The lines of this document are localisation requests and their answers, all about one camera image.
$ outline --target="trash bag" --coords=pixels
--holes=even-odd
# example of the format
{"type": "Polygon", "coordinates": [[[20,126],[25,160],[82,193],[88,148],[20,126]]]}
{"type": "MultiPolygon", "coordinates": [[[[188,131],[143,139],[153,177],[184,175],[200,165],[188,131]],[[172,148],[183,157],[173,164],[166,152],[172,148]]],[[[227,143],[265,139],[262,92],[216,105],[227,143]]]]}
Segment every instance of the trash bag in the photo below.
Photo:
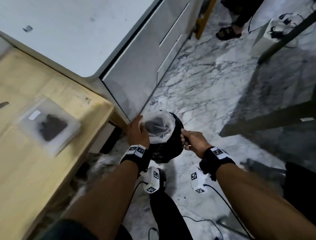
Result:
{"type": "Polygon", "coordinates": [[[149,133],[149,152],[156,163],[168,163],[182,153],[184,144],[180,134],[183,124],[175,114],[152,112],[144,114],[140,122],[149,133]]]}

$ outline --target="forearm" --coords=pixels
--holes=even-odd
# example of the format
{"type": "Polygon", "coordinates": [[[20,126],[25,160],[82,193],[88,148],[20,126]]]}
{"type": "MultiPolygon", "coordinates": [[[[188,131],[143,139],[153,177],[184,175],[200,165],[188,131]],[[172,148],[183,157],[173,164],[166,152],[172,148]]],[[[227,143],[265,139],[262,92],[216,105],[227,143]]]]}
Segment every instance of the forearm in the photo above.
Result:
{"type": "Polygon", "coordinates": [[[69,209],[64,218],[82,223],[99,240],[114,239],[137,180],[134,162],[122,162],[69,209]]]}
{"type": "Polygon", "coordinates": [[[314,239],[316,227],[289,202],[234,164],[216,178],[232,208],[256,239],[314,239]]]}

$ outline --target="person's left hand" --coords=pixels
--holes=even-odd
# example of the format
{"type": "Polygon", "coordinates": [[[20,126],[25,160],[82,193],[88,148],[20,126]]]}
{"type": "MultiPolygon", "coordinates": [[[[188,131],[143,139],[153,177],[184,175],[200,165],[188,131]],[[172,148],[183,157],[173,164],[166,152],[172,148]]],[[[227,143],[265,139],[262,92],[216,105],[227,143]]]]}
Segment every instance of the person's left hand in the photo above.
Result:
{"type": "Polygon", "coordinates": [[[149,147],[149,134],[142,123],[140,130],[138,128],[139,121],[142,119],[142,115],[137,115],[134,120],[127,126],[127,141],[129,145],[143,145],[148,149],[149,147]]]}

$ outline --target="dark sleeve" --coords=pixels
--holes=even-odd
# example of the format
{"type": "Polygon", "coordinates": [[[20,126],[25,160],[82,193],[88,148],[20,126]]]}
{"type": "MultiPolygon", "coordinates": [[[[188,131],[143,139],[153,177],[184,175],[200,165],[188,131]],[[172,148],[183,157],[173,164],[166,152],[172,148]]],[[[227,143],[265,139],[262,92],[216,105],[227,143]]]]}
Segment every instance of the dark sleeve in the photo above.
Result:
{"type": "Polygon", "coordinates": [[[81,223],[69,219],[56,222],[39,240],[98,240],[81,223]]]}

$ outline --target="black wrist strap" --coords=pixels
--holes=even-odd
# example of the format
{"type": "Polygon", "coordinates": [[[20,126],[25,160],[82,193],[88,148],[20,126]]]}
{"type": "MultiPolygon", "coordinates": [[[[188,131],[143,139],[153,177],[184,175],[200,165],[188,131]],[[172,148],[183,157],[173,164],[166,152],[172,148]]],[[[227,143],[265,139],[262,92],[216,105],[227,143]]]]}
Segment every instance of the black wrist strap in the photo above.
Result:
{"type": "Polygon", "coordinates": [[[210,147],[204,152],[203,159],[200,162],[200,168],[203,172],[210,173],[211,179],[216,181],[216,171],[221,165],[226,163],[235,164],[228,153],[217,147],[210,147]]]}
{"type": "Polygon", "coordinates": [[[120,164],[125,160],[130,160],[137,164],[138,173],[146,172],[150,162],[149,151],[142,145],[132,145],[122,157],[120,164]]]}

